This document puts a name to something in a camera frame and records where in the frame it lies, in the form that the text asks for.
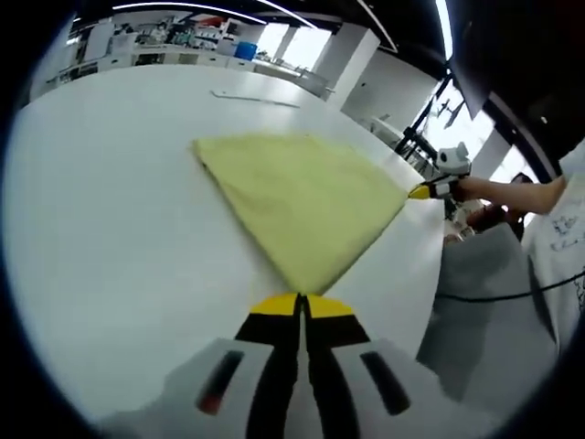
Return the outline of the person's right hand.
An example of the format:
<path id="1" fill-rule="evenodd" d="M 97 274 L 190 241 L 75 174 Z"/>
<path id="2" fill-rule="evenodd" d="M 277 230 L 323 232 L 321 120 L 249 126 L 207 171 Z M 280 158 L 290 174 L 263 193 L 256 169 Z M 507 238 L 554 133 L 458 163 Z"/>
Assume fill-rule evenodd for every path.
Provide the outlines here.
<path id="1" fill-rule="evenodd" d="M 481 199 L 485 181 L 477 177 L 462 177 L 452 184 L 452 197 L 458 202 Z"/>

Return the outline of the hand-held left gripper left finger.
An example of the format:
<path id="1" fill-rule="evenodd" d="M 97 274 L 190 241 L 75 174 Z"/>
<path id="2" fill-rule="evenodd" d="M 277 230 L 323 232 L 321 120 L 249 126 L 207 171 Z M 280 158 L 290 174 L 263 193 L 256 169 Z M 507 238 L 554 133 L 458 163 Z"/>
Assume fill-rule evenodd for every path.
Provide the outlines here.
<path id="1" fill-rule="evenodd" d="M 303 300 L 256 304 L 233 338 L 218 338 L 168 378 L 162 438 L 281 438 L 297 379 Z"/>

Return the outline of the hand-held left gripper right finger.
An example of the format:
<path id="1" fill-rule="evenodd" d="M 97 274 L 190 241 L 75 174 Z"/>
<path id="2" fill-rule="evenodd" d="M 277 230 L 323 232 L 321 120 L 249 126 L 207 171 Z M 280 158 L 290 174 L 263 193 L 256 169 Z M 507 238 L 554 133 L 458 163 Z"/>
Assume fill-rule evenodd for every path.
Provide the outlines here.
<path id="1" fill-rule="evenodd" d="M 372 340 L 343 303 L 304 299 L 306 438 L 459 438 L 461 407 L 437 377 L 385 339 Z"/>

